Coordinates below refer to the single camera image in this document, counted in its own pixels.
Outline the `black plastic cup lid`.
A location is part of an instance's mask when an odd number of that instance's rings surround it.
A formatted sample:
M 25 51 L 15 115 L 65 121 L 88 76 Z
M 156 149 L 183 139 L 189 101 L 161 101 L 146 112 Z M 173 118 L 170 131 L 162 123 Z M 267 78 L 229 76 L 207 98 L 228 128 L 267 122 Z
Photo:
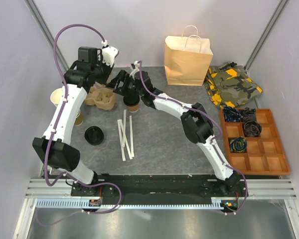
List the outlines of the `black plastic cup lid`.
M 125 96 L 123 97 L 123 102 L 127 107 L 137 106 L 140 102 L 139 96 Z

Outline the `brown paper coffee cup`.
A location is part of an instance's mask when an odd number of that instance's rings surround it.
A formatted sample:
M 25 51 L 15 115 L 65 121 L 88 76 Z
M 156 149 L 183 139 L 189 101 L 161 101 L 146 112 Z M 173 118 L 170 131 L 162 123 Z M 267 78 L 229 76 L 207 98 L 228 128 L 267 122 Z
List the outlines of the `brown paper coffee cup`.
M 139 109 L 139 104 L 128 105 L 128 106 L 127 106 L 127 109 L 128 109 L 129 112 L 131 112 L 131 113 L 135 113 L 135 112 L 137 112 L 138 109 Z

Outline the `brown paper bag with handles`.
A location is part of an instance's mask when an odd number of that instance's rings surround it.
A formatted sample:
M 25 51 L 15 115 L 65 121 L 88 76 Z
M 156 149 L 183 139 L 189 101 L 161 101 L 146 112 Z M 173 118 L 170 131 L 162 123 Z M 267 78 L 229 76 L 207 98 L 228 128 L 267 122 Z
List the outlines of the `brown paper bag with handles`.
M 186 26 L 181 36 L 165 38 L 164 68 L 169 85 L 201 86 L 213 58 L 210 39 Z

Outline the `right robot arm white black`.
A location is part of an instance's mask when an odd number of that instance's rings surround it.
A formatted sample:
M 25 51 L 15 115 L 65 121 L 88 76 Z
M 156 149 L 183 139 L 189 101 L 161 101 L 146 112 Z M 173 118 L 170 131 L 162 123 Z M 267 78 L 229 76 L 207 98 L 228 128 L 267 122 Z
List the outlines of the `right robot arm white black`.
M 202 150 L 214 170 L 217 183 L 213 188 L 224 196 L 230 196 L 236 191 L 240 177 L 220 150 L 213 131 L 216 123 L 201 104 L 190 105 L 169 97 L 153 86 L 145 71 L 139 71 L 132 76 L 121 70 L 106 83 L 106 87 L 121 96 L 139 98 L 146 106 L 179 119 L 187 139 Z

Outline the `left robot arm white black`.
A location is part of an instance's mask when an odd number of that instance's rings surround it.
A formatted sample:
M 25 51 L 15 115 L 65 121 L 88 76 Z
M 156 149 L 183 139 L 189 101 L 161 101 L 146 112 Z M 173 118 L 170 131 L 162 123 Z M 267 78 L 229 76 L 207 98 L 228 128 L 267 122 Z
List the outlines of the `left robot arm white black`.
M 89 196 L 99 192 L 97 174 L 84 165 L 79 150 L 70 145 L 72 130 L 90 88 L 96 82 L 107 82 L 118 53 L 113 46 L 78 49 L 78 59 L 64 74 L 61 99 L 54 116 L 43 136 L 32 142 L 45 168 L 59 169 L 62 174 L 83 183 L 82 190 Z

